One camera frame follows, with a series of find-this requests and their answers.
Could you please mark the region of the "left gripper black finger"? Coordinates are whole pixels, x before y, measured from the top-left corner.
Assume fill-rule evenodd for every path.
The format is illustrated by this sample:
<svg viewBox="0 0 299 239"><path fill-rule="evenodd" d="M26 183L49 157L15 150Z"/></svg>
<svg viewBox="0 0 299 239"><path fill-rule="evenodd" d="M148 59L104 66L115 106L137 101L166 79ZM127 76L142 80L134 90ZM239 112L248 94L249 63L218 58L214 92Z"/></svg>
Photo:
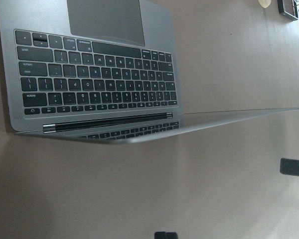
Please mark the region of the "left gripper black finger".
<svg viewBox="0 0 299 239"><path fill-rule="evenodd" d="M177 239L176 232L155 232L154 239Z"/></svg>

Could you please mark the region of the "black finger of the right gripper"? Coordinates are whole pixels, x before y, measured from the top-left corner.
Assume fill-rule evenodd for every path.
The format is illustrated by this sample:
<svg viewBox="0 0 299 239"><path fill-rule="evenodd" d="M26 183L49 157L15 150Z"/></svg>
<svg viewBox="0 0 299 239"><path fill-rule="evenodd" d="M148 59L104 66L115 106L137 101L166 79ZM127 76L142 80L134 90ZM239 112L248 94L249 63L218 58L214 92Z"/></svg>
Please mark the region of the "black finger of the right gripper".
<svg viewBox="0 0 299 239"><path fill-rule="evenodd" d="M299 160L281 158L280 172L285 175L299 176Z"/></svg>

